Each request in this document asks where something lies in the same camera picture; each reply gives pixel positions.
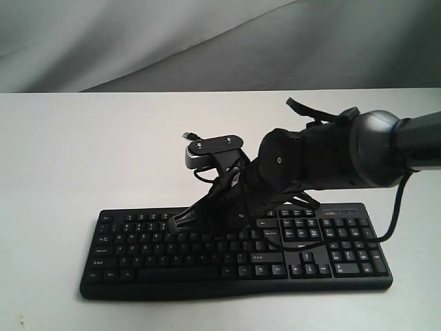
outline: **white table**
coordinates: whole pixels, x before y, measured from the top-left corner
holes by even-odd
[[[209,186],[184,165],[184,131],[237,134],[254,158],[275,127],[301,130],[292,96],[339,113],[440,110],[441,89],[0,94],[0,330],[438,330],[441,172],[414,175],[392,239],[386,292],[292,293],[192,302],[85,301],[79,281],[106,208],[189,205]],[[362,201],[377,232],[395,189],[312,192]]]

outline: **black keyboard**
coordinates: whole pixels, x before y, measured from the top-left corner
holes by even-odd
[[[85,265],[86,299],[181,300],[264,292],[375,290],[392,284],[361,203],[318,211],[282,205],[236,234],[170,234],[166,220],[184,208],[103,210]],[[287,248],[339,239],[303,252]]]

